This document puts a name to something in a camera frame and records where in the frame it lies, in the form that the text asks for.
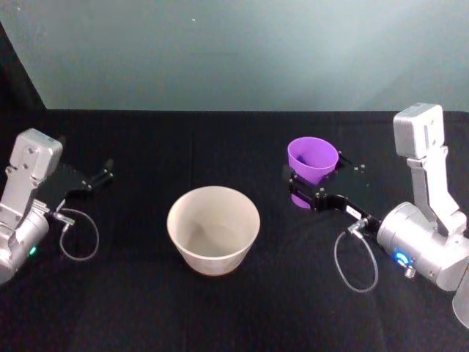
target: black tablecloth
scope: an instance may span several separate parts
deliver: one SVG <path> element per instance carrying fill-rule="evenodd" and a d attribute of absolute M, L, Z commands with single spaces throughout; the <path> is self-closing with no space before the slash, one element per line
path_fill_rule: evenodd
<path fill-rule="evenodd" d="M 410 170 L 394 151 L 393 112 L 153 113 L 49 111 L 2 116 L 0 161 L 21 131 L 67 136 L 62 160 L 93 174 L 115 160 L 115 182 L 75 201 L 101 232 L 100 251 L 74 263 L 52 226 L 15 278 L 0 288 L 2 351 L 463 351 L 469 331 L 452 294 L 402 269 L 373 246 L 377 288 L 346 288 L 333 263 L 336 236 L 350 224 L 337 212 L 295 207 L 281 181 L 286 146 L 327 139 L 366 165 L 384 209 L 412 200 Z M 449 190 L 469 213 L 468 115 L 445 113 Z M 171 204 L 206 185 L 253 200 L 261 230 L 233 273 L 192 271 L 166 232 Z M 86 251 L 91 231 L 70 235 Z M 357 285 L 372 269 L 365 251 L 342 252 Z"/>

